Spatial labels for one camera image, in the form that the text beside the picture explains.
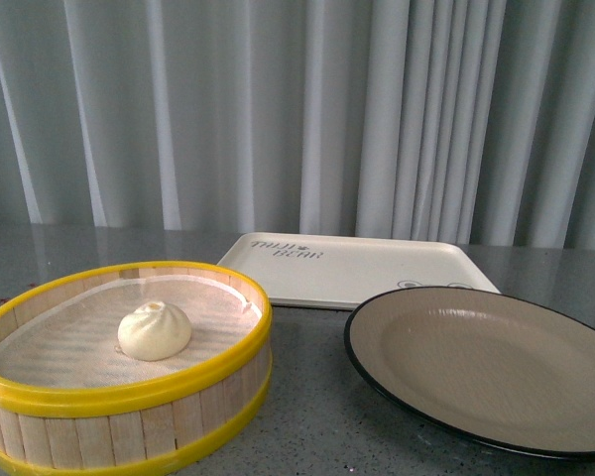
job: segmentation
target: table surface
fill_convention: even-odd
[[[0,225],[0,301],[62,276],[118,263],[217,263],[238,237]],[[595,251],[462,248],[502,293],[595,327]],[[346,356],[343,328],[349,313],[276,306],[266,402],[238,436],[176,474],[595,474],[595,462],[547,460],[482,446],[395,407],[361,379]]]

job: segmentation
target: tray logo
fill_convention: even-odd
[[[307,246],[297,243],[281,243],[274,241],[253,241],[252,248],[264,248],[273,252],[273,256],[285,258],[306,258],[318,260],[324,254],[323,251],[313,251]]]

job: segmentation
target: plate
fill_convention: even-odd
[[[377,238],[248,233],[218,264],[256,280],[272,304],[354,309],[419,286],[498,290],[456,246]]]
[[[476,290],[372,297],[348,318],[350,360],[401,407],[481,443],[595,459],[595,330]]]

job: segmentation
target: yellow rim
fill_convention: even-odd
[[[189,369],[145,382],[97,389],[57,389],[19,384],[0,377],[0,407],[33,417],[102,417],[156,407],[207,388],[234,373],[262,348],[271,330],[271,305],[250,278],[227,268],[185,261],[155,261],[109,266],[61,278],[30,290],[0,306],[0,318],[22,302],[53,288],[97,275],[138,268],[197,268],[239,278],[263,298],[260,321],[236,345]]]
[[[12,475],[38,475],[38,476],[74,476],[90,474],[93,476],[118,476],[133,474],[137,476],[154,476],[172,473],[214,452],[231,438],[236,436],[258,412],[269,390],[271,380],[271,365],[267,371],[265,383],[256,396],[234,418],[223,426],[214,430],[203,438],[188,444],[176,451],[162,454],[145,461],[93,469],[55,469],[45,466],[36,466],[13,459],[0,451],[0,469]]]

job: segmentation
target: bamboo steamer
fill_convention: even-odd
[[[100,268],[35,288],[0,307],[0,343],[41,313],[116,280],[187,275],[215,280],[257,307],[249,333],[184,370],[100,388],[50,388],[0,376],[0,468],[10,474],[167,474],[234,437],[271,377],[271,306],[255,282],[191,262]]]

